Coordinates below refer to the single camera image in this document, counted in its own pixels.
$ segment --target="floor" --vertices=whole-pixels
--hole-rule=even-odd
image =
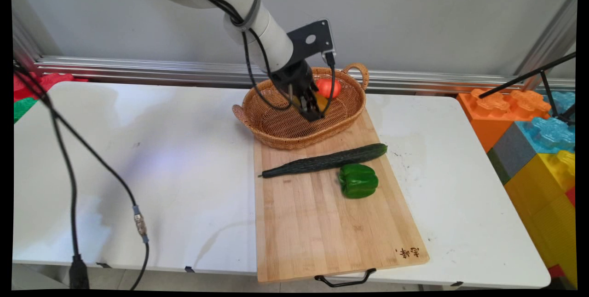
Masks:
[[[51,289],[38,282],[28,285],[35,278],[15,278],[16,272],[32,269],[68,286],[65,266],[34,266],[13,264],[12,290]],[[127,290],[137,279],[139,270],[88,268],[91,289]],[[371,292],[371,291],[419,291],[419,285],[366,282],[362,285],[330,288],[315,280],[300,280],[277,284],[259,284],[256,276],[226,274],[196,274],[183,272],[146,271],[135,290],[152,291],[216,291],[216,292]]]

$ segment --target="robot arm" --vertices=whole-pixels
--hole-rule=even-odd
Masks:
[[[198,9],[215,7],[208,0],[171,1],[174,1],[175,3],[183,6]],[[256,0],[225,1],[232,5],[242,18],[246,19],[250,10],[253,9],[253,5]],[[256,39],[252,36],[251,33],[245,31],[246,41],[248,43],[248,51],[250,52],[252,61],[263,71],[272,74],[271,80],[278,89],[282,90],[284,93],[292,92],[294,99],[296,99],[293,100],[293,102],[296,103],[296,106],[299,109],[301,115],[303,115],[309,121],[314,121],[315,119],[321,118],[322,116],[320,114],[320,109],[318,108],[315,97],[315,92],[318,89],[313,81],[311,68],[305,62],[305,58],[310,56],[311,54],[309,53],[311,52],[302,52],[301,49],[297,49],[297,47],[293,46],[293,41],[291,39],[292,35],[287,34],[276,23],[274,18],[272,18],[268,10],[261,2],[257,12],[251,16],[250,22],[251,23],[249,28],[251,28],[258,35],[265,49],[270,70],[265,70],[265,60],[259,45],[257,45]],[[223,23],[227,33],[229,33],[229,36],[233,38],[236,43],[240,45],[243,44],[242,29],[238,28],[231,22],[229,15],[225,14]],[[326,20],[322,22],[322,24],[327,24],[328,26],[326,28],[329,28],[329,24]],[[304,36],[302,39],[303,45],[304,40],[307,37],[306,32],[300,31],[303,28],[295,30],[299,31],[299,40],[297,41],[299,44],[298,47],[301,47],[301,35]],[[333,51],[333,43],[330,39],[331,35],[329,29],[327,31],[329,38],[322,42],[322,44],[327,43],[327,45],[323,45],[323,47],[320,47],[320,45],[315,45],[316,47],[320,47],[317,48],[316,52],[322,51],[325,53],[326,51],[330,51],[331,55],[329,57],[331,62],[333,62],[333,55],[335,53]]]

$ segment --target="green bell pepper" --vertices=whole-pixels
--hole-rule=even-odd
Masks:
[[[347,198],[364,198],[376,191],[378,177],[374,169],[359,163],[343,165],[339,171],[341,192]]]

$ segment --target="white table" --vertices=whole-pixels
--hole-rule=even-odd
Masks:
[[[231,111],[245,93],[80,82],[50,90],[61,114],[132,189],[147,222],[148,269],[256,274],[253,136]],[[497,288],[549,284],[458,102],[367,98],[431,258],[421,266],[378,270],[370,280]],[[88,266],[140,268],[144,247],[126,192],[62,130],[78,181],[82,258]],[[69,265],[70,184],[42,104],[15,124],[14,148],[12,260]]]

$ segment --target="basket handle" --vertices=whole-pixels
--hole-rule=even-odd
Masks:
[[[252,124],[250,123],[250,119],[246,116],[246,113],[243,111],[243,108],[239,105],[234,105],[232,108],[233,114],[236,118],[238,118],[246,127],[251,128]]]
[[[364,64],[348,64],[348,66],[341,69],[341,72],[347,73],[351,68],[356,68],[362,73],[362,90],[366,91],[366,88],[368,87],[368,79],[370,78],[368,75],[368,68],[366,68]]]

